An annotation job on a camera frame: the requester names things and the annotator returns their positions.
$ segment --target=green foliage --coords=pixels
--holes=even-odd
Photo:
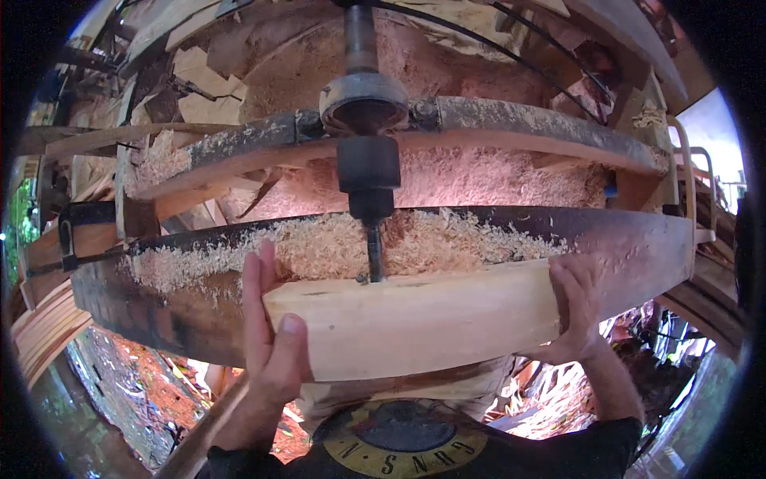
[[[18,280],[18,248],[33,242],[40,237],[40,231],[32,224],[29,218],[32,180],[25,179],[11,198],[11,214],[5,233],[5,255],[8,261],[7,277],[8,284],[15,284]]]

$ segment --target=metal shaft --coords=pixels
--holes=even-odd
[[[383,244],[381,243],[380,226],[368,226],[367,256],[370,262],[370,283],[380,283],[383,280]]]
[[[378,45],[372,7],[353,5],[345,11],[346,74],[378,73]]]

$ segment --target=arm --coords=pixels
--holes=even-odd
[[[280,321],[276,336],[261,294],[275,282],[274,246],[265,241],[260,255],[250,253],[242,271],[244,355],[250,377],[247,394],[213,439],[226,451],[247,449],[266,455],[271,450],[284,405],[300,393],[308,379],[306,323],[293,314]]]
[[[599,274],[595,257],[567,254],[551,258],[551,276],[567,297],[568,328],[556,341],[522,354],[543,363],[578,361],[588,377],[597,400],[599,421],[636,418],[643,423],[641,397],[633,380],[609,342],[598,333],[601,313]]]

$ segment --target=drill bit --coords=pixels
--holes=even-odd
[[[370,282],[383,280],[383,244],[381,243],[380,224],[365,226],[367,233],[367,256],[370,262]]]

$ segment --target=hand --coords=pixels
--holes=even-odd
[[[598,290],[597,262],[588,254],[565,254],[548,259],[552,281],[560,284],[568,301],[568,311],[561,311],[567,330],[547,346],[519,353],[541,363],[553,365],[582,362],[601,346],[605,339],[598,333],[601,296]]]
[[[242,314],[244,355],[250,375],[250,391],[263,405],[282,406],[300,393],[300,384],[309,379],[309,352],[306,322],[285,314],[276,336],[261,295],[276,283],[274,244],[264,241],[260,254],[249,253],[242,270]]]

